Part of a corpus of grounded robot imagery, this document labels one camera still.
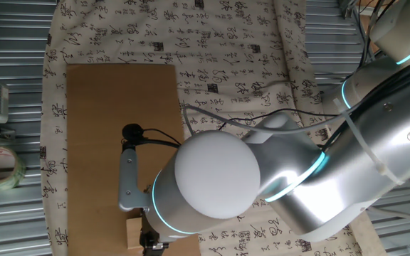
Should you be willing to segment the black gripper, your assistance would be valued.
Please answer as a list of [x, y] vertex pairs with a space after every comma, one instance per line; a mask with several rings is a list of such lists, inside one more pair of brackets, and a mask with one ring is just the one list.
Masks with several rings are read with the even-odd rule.
[[169, 248], [170, 241], [162, 241], [160, 234], [154, 230], [147, 219], [148, 208], [141, 210], [142, 227], [140, 230], [140, 245], [144, 256], [162, 256]]

